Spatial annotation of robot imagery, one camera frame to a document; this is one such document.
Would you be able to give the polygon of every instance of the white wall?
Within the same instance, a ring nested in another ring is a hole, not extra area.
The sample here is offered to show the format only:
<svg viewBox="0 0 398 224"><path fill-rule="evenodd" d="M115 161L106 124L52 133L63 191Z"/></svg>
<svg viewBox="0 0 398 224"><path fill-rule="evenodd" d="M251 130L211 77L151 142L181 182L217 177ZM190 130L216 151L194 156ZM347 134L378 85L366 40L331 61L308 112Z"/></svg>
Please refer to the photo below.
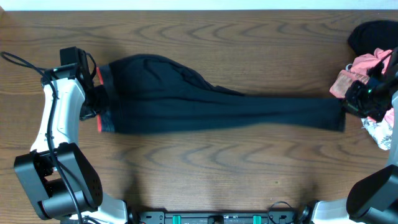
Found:
<svg viewBox="0 0 398 224"><path fill-rule="evenodd" d="M6 11L398 9L398 0L0 0L0 6Z"/></svg>

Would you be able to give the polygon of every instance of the robotic arm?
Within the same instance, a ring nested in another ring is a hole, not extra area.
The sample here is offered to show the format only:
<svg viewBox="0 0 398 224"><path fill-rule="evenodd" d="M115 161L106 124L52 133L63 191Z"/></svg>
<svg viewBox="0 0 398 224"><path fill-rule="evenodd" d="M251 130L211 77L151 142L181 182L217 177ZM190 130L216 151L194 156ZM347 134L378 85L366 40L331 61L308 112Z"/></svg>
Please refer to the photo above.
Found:
<svg viewBox="0 0 398 224"><path fill-rule="evenodd" d="M393 51L385 76L375 69L375 75L370 75L374 82L352 84L343 101L350 113L380 121L391 107L398 108L397 52L398 48ZM15 159L15 172L41 219L95 224L398 223L398 119L394 121L386 167L359 181L348 198L316 202L300 212L293 209L270 209L264 213L132 212L122 200L103 193L98 174L78 147L79 118L92 118L101 112L95 93L104 91L101 87L94 88L95 72L89 73L86 56L92 59L76 47L62 49L61 66L45 71L42 79L45 107L39 134L30 153ZM48 181L46 177L55 171L64 172L65 176Z"/></svg>
<svg viewBox="0 0 398 224"><path fill-rule="evenodd" d="M62 178L46 179L53 174L58 162L80 211L84 211L82 216L90 218L86 219L88 222L125 224L129 222L126 203L103 193L98 174L78 147L79 118L96 114L93 104L90 104L94 100L86 99L86 93L94 91L86 53L71 47L62 49L60 57L62 66L45 72L47 77L51 77L52 86L48 80L42 79L45 106L39 134L30 153L16 157L15 172L36 214L43 220L56 218L64 223L78 220L75 202ZM50 156L48 128L51 130L50 145L57 161Z"/></svg>

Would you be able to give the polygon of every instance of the white robotic arm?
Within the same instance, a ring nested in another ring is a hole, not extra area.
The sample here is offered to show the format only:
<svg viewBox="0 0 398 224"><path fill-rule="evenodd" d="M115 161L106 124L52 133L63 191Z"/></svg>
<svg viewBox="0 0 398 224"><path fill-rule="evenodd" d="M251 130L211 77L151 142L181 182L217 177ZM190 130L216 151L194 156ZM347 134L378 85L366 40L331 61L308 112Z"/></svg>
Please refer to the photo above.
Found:
<svg viewBox="0 0 398 224"><path fill-rule="evenodd" d="M63 142L75 143L78 146L79 115L85 101L85 92L80 82L75 79L62 78L52 81L57 91L57 104L52 123L53 147L57 148ZM44 86L45 106L39 134L30 151L45 152L47 145L47 125L53 101L53 92L50 85Z"/></svg>
<svg viewBox="0 0 398 224"><path fill-rule="evenodd" d="M359 181L351 189L348 198L332 202L323 201L316 203L311 215L311 222L314 224L398 223L397 52L398 48L392 51L387 72L384 74L384 78L386 79L384 82L374 87L362 83L353 83L349 89L349 97L346 94L346 98L349 98L349 100L346 100L346 106L349 110L352 110L351 112L360 114L361 116L373 114L379 119L384 116L383 113L379 113L379 110L381 108L384 110L388 109L388 100L391 99L395 119L391 148L386 166L379 172Z"/></svg>

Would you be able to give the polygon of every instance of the pink cloth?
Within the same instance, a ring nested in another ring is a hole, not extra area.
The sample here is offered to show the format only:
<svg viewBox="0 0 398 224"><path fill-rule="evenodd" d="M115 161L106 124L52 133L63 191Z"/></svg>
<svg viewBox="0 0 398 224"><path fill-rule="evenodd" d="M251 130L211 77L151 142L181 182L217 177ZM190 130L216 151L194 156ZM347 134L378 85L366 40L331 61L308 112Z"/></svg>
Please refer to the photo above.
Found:
<svg viewBox="0 0 398 224"><path fill-rule="evenodd" d="M354 60L353 66L351 67L351 69L349 71L353 72L353 73L358 73L361 75L366 75L370 68L375 67L377 65L377 63L379 63L381 61L381 59L383 59L385 56L387 56L391 52L392 52L392 50L384 51L381 49L376 49L374 51L374 55L371 55L371 54L361 55ZM390 61L390 57L386 58L383 61L384 68L381 73L384 74L384 72L386 72L386 68L387 68L389 61Z"/></svg>
<svg viewBox="0 0 398 224"><path fill-rule="evenodd" d="M333 84L333 86L330 88L330 93L333 94L337 98L344 98L345 93L347 92L347 89L351 86L353 81L360 80L363 83L367 83L369 81L367 74L367 71L370 68L373 68L374 66L377 65L383 59L385 56L387 56L389 53L391 53L392 50L381 50L381 49L376 49L374 51L374 55L371 54L366 54L366 55L361 55L357 57L354 62L352 67L350 68L349 71L342 70L339 75L337 76L336 82ZM386 71L388 62L390 61L390 57L386 58L383 61L384 68L382 70L382 73ZM391 109L387 111L386 115L384 116L384 119L391 125L394 125L394 109Z"/></svg>

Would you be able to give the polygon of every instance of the black pants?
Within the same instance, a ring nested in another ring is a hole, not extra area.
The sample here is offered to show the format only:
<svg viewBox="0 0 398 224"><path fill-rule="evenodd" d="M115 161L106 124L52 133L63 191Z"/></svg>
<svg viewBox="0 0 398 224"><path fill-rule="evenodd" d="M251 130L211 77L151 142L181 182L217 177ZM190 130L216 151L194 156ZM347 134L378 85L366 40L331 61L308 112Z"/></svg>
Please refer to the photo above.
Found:
<svg viewBox="0 0 398 224"><path fill-rule="evenodd" d="M342 131L335 98L264 98L212 86L196 71L158 55L135 55L100 68L110 108L102 131L164 133L256 123Z"/></svg>

